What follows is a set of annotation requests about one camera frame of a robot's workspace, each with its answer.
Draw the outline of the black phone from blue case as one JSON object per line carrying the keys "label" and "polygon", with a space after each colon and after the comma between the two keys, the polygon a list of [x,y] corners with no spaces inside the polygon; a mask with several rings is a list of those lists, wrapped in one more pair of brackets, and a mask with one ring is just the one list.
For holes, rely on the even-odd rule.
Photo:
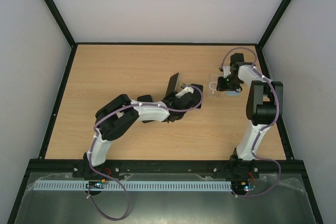
{"label": "black phone from blue case", "polygon": [[192,83],[191,86],[194,89],[193,92],[194,105],[197,105],[200,103],[200,100],[203,97],[203,85]]}

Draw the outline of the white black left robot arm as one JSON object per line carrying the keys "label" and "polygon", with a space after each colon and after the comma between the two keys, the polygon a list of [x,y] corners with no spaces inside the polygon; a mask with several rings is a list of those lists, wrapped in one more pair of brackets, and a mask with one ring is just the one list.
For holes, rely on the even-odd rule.
{"label": "white black left robot arm", "polygon": [[95,114],[93,142],[86,153],[90,166],[102,165],[112,142],[122,137],[135,122],[175,122],[186,112],[199,109],[202,102],[203,88],[194,84],[182,86],[180,92],[170,92],[159,102],[136,101],[126,94],[119,95]]}

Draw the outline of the light blue phone case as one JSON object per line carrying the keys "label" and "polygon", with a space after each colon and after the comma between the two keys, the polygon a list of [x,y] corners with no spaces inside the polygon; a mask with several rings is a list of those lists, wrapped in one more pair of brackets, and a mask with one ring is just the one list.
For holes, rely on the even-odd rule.
{"label": "light blue phone case", "polygon": [[240,91],[226,91],[225,92],[227,96],[238,96],[240,95]]}

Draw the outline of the clear phone case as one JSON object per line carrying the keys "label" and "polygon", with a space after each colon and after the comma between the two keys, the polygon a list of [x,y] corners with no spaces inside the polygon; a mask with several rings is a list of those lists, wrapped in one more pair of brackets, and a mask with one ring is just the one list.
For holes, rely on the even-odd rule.
{"label": "clear phone case", "polygon": [[221,77],[218,73],[211,73],[208,76],[208,81],[206,85],[206,95],[209,98],[223,98],[226,93],[224,91],[217,90],[218,78]]}

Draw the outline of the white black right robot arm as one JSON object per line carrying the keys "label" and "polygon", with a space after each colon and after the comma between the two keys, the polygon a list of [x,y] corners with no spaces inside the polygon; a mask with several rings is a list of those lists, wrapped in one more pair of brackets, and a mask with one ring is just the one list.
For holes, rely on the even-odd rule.
{"label": "white black right robot arm", "polygon": [[243,140],[236,147],[239,159],[229,164],[230,174],[239,178],[247,172],[247,165],[242,160],[251,161],[257,157],[260,142],[282,116],[284,85],[267,78],[254,63],[246,62],[241,53],[231,55],[229,66],[219,69],[223,75],[217,79],[217,91],[239,93],[243,90],[242,84],[249,87],[246,104],[248,126]]}

